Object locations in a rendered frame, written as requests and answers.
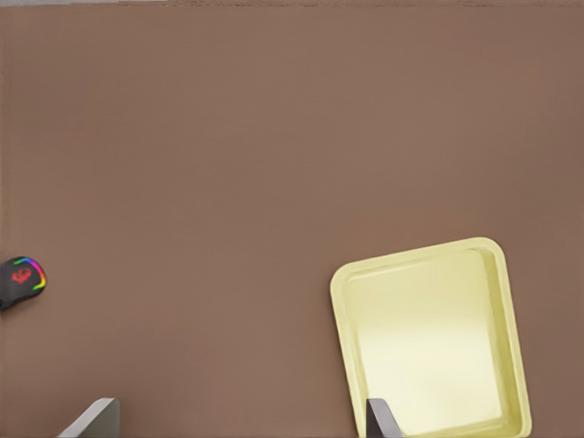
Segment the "pale yellow rectangular tray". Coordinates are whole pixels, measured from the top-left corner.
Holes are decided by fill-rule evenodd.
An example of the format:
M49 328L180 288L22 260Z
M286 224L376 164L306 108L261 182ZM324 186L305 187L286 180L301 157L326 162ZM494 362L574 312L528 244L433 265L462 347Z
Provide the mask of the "pale yellow rectangular tray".
M330 295L359 436L384 400L409 438L527 438L506 258L473 237L340 267Z

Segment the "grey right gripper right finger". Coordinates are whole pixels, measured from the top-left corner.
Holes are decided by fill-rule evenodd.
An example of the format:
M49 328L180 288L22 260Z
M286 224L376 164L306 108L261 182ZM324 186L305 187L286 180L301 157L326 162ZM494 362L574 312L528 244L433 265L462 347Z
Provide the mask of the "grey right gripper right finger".
M366 400L366 438L405 438L388 403L383 399Z

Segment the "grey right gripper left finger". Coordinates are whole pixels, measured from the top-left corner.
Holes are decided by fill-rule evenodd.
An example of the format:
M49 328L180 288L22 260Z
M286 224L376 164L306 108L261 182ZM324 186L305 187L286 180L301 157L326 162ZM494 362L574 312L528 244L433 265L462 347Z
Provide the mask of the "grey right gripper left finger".
M120 438L120 400L94 401L56 438Z

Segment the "black computer mouse rainbow light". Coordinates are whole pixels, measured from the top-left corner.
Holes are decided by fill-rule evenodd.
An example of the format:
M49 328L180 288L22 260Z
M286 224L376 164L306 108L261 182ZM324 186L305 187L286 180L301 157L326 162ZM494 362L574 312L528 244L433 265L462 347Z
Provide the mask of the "black computer mouse rainbow light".
M41 294L47 285L47 275L33 258L13 257L0 264L0 311Z

